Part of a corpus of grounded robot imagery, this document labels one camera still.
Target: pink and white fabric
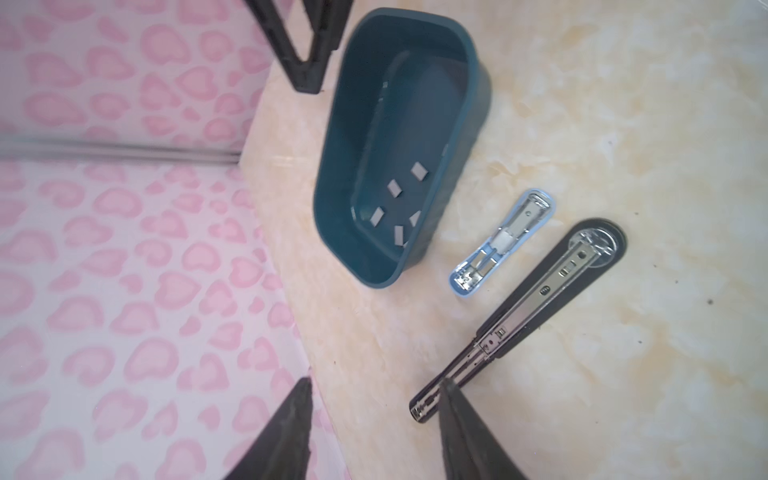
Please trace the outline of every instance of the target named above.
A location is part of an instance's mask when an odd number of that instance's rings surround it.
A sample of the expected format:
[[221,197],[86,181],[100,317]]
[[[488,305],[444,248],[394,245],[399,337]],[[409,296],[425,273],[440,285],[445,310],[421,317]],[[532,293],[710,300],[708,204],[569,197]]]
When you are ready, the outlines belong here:
[[0,162],[0,478],[223,478],[308,371],[236,167]]
[[0,134],[239,150],[272,57],[242,0],[2,2]]

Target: teal bin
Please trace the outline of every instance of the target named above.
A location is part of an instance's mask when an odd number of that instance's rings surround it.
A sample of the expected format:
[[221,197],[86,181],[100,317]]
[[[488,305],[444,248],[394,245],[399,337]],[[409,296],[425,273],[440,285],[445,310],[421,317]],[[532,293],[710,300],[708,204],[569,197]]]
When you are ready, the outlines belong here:
[[424,257],[490,101],[488,73],[450,18],[379,8],[357,25],[314,215],[323,242],[361,282],[391,285]]

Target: white block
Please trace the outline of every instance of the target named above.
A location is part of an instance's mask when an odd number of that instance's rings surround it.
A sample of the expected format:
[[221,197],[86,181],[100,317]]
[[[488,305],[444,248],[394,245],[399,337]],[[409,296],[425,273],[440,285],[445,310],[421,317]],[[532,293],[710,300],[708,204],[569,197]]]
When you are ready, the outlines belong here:
[[402,225],[395,225],[395,245],[402,247]]
[[411,217],[408,219],[408,220],[411,220],[411,227],[415,227],[416,226],[416,222],[419,221],[419,215],[421,215],[421,214],[422,214],[422,211],[419,210],[415,214],[411,215]]
[[419,181],[424,180],[424,177],[427,176],[429,173],[426,168],[424,168],[424,165],[421,165],[419,162],[416,162],[413,164],[413,167],[411,167],[411,173],[414,177],[418,178]]
[[379,221],[384,217],[384,210],[381,207],[376,207],[376,211],[371,216],[371,224],[375,227],[379,224]]
[[402,188],[395,182],[394,179],[389,181],[389,184],[386,186],[389,188],[389,192],[392,194],[394,198],[397,198],[398,195],[402,192]]

